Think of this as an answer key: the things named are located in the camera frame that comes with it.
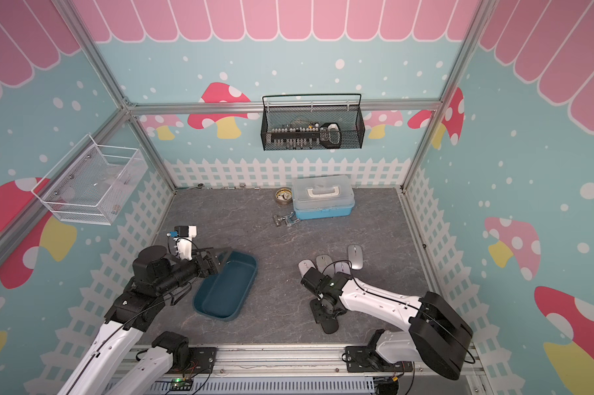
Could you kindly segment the silver mouse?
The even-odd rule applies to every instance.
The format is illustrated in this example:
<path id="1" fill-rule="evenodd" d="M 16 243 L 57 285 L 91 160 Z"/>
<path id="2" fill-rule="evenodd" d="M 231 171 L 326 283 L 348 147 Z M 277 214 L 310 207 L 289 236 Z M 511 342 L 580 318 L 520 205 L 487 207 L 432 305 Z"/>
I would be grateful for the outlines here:
<path id="1" fill-rule="evenodd" d="M 364 266 L 363 250 L 359 245 L 349 245 L 347 249 L 348 262 L 352 270 L 361 270 Z"/>

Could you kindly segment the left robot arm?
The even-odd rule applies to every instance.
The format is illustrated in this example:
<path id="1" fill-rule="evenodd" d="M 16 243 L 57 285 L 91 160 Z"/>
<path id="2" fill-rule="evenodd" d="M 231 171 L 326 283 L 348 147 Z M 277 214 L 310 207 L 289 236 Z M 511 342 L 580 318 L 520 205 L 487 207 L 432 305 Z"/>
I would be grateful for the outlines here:
<path id="1" fill-rule="evenodd" d="M 101 394 L 167 301 L 178 302 L 175 291 L 221 273 L 233 253 L 232 248 L 205 248 L 179 258 L 161 245 L 142 250 L 133 261 L 134 276 L 106 312 L 95 340 L 60 393 Z"/>

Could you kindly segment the grey mouse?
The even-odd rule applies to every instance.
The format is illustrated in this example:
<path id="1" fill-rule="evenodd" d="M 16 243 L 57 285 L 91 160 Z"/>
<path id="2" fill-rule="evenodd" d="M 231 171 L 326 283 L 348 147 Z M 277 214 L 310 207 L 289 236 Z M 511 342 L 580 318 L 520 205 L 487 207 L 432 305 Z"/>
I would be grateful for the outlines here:
<path id="1" fill-rule="evenodd" d="M 318 255 L 316 258 L 316 266 L 318 271 L 323 273 L 324 276 L 332 277 L 335 273 L 333 260 L 329 255 Z"/>

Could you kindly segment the dark teal storage box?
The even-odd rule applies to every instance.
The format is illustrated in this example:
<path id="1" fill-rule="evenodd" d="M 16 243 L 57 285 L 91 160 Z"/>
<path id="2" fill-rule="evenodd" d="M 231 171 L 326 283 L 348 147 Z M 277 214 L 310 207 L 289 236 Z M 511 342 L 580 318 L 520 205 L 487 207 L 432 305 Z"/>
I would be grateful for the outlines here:
<path id="1" fill-rule="evenodd" d="M 257 272 L 258 262 L 254 256 L 233 250 L 221 273 L 203 280 L 193 307 L 208 318 L 234 320 L 249 295 Z"/>

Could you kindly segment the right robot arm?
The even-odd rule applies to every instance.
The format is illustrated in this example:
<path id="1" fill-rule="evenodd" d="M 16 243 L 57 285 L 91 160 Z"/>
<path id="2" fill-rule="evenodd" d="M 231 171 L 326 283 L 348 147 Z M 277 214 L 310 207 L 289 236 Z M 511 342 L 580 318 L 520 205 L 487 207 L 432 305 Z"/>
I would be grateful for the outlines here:
<path id="1" fill-rule="evenodd" d="M 363 347 L 348 347 L 348 370 L 379 372 L 421 362 L 443 378 L 458 380 L 462 367 L 476 362 L 470 351 L 473 331 L 443 296 L 395 294 L 361 281 L 351 270 L 329 276 L 309 260 L 300 262 L 299 270 L 301 285 L 314 296 L 313 318 L 326 334 L 335 333 L 339 317 L 349 311 L 395 328 L 375 331 Z"/>

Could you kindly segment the white mouse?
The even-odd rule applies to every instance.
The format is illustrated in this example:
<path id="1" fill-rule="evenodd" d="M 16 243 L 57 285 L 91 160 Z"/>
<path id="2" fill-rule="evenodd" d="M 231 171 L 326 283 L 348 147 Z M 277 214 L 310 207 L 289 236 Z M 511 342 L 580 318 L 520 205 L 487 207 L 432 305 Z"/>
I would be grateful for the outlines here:
<path id="1" fill-rule="evenodd" d="M 347 261 L 337 262 L 334 265 L 334 272 L 351 275 L 351 264 Z"/>
<path id="2" fill-rule="evenodd" d="M 304 277 L 306 275 L 306 273 L 312 268 L 315 271 L 318 270 L 317 266 L 309 259 L 300 261 L 298 264 L 298 268 L 300 270 L 300 276 L 302 276 L 302 277 Z"/>

